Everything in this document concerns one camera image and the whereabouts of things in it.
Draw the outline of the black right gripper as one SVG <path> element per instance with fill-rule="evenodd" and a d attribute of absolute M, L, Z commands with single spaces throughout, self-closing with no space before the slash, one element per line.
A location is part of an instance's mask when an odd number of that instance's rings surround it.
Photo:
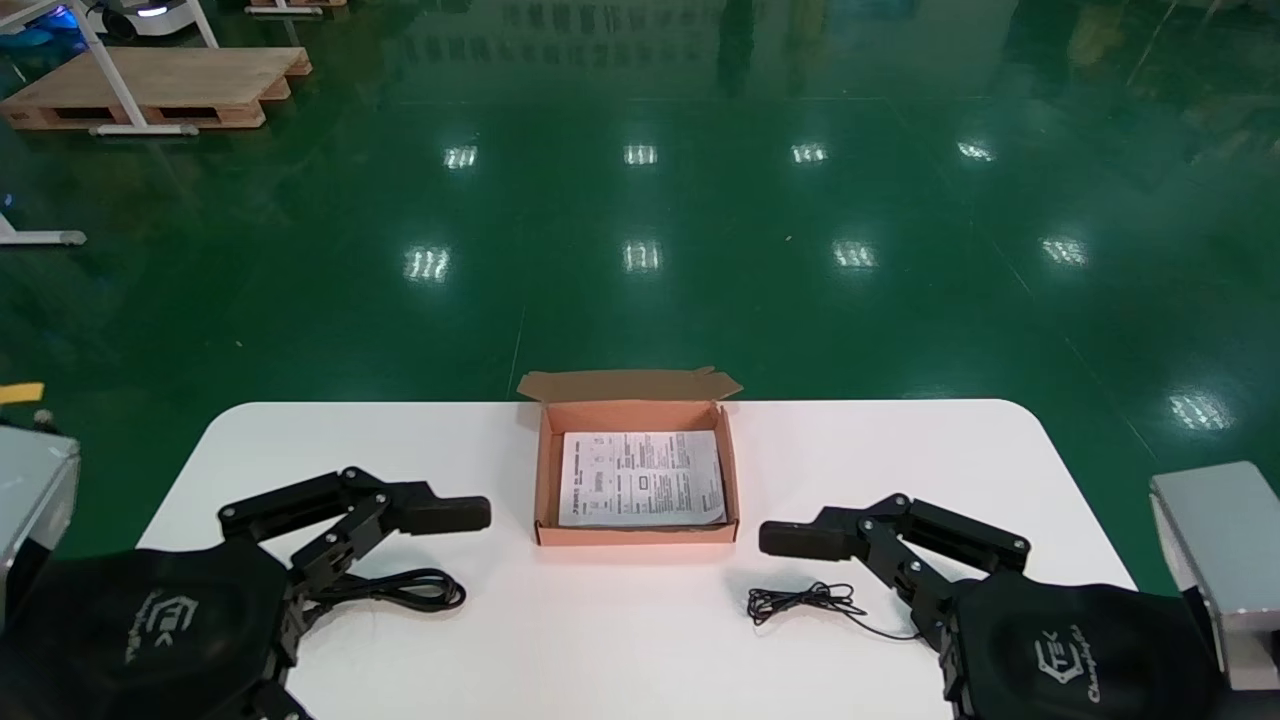
<path fill-rule="evenodd" d="M 1185 602 L 1014 573 L 960 592 L 940 666 L 957 719 L 1207 719 L 1222 685 Z"/>

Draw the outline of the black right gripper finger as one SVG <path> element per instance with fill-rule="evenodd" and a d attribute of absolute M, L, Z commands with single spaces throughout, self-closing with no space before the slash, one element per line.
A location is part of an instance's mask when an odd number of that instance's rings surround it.
<path fill-rule="evenodd" d="M 916 548 L 987 574 L 1023 574 L 1030 542 L 1023 536 L 906 495 L 868 509 L 827 506 L 814 521 L 764 521 L 763 553 L 791 559 L 861 562 L 909 607 L 914 638 L 938 642 L 963 583 L 920 559 Z"/>

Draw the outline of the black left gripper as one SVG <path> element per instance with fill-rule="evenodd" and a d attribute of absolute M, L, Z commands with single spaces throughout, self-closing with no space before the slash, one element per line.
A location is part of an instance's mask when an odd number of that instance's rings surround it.
<path fill-rule="evenodd" d="M 284 688 L 291 591 L 243 541 L 50 562 L 4 624 L 1 715 L 308 720 Z"/>

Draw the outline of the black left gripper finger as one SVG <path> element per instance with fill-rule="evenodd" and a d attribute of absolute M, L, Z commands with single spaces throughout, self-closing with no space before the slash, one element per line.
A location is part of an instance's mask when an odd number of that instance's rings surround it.
<path fill-rule="evenodd" d="M 228 503 L 221 536 L 262 543 L 333 520 L 334 525 L 291 557 L 291 573 L 308 602 L 463 602 L 466 589 L 435 568 L 365 578 L 351 569 L 389 536 L 445 536 L 492 524 L 483 496 L 444 498 L 425 480 L 384 482 L 346 468 Z"/>

